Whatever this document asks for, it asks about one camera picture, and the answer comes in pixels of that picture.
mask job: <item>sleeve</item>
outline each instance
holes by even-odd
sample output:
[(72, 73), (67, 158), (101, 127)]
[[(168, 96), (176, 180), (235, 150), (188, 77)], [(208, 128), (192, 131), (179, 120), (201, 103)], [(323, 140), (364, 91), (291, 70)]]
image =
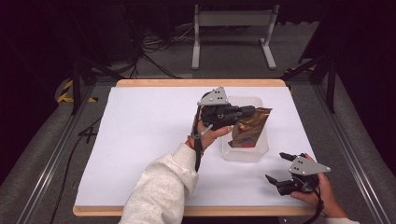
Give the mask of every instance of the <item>sleeve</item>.
[(180, 144), (173, 155), (152, 162), (125, 204), (123, 223), (181, 223), (184, 204), (198, 182), (195, 151)]
[(326, 224), (359, 224), (359, 222), (351, 221), (346, 217), (325, 217)]

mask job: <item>food package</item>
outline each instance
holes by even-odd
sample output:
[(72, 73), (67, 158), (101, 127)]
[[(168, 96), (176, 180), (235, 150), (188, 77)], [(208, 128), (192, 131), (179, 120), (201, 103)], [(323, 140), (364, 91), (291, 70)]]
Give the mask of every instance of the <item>food package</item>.
[(240, 119), (233, 126), (230, 147), (255, 147), (267, 121), (271, 108), (257, 107), (253, 116)]

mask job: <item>white table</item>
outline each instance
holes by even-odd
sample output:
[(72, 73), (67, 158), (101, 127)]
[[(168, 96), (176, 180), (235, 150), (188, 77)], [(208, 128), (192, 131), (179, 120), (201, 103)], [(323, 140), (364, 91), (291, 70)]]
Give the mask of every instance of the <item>white table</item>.
[(281, 80), (123, 80), (111, 90), (100, 130), (78, 188), (77, 216), (120, 216), (135, 183), (150, 162), (173, 153), (191, 132), (197, 101), (224, 86), (228, 96), (256, 96), (273, 108), (266, 122), (269, 151), (259, 162), (221, 156), (221, 140), (203, 156), (197, 188), (185, 216), (302, 216), (314, 209), (280, 196), (265, 175), (290, 179), (290, 161), (279, 157), (309, 153), (315, 158), (289, 89)]

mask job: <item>white paper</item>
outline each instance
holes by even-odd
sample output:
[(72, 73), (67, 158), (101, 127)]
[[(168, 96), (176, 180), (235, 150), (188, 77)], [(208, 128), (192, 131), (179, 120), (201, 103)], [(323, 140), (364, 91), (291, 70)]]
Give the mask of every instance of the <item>white paper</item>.
[[(113, 88), (75, 206), (124, 206), (145, 168), (185, 142), (204, 93), (217, 87)], [(206, 151), (187, 206), (302, 206), (280, 196), (265, 175), (291, 178), (279, 152), (315, 155), (288, 88), (225, 87), (227, 95), (256, 96), (273, 108), (266, 122), (270, 150), (259, 162), (226, 161), (221, 140)]]

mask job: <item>metal stand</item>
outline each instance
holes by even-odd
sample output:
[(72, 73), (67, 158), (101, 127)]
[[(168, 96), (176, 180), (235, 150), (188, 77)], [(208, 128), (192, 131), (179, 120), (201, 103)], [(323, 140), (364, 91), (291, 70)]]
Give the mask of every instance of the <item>metal stand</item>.
[(270, 69), (276, 69), (274, 57), (271, 53), (269, 43), (274, 30), (279, 5), (274, 6), (272, 10), (261, 11), (200, 11), (198, 5), (195, 5), (194, 16), (194, 48), (192, 53), (192, 69), (199, 68), (200, 57), (200, 26), (268, 26), (267, 36), (260, 39), (262, 50)]

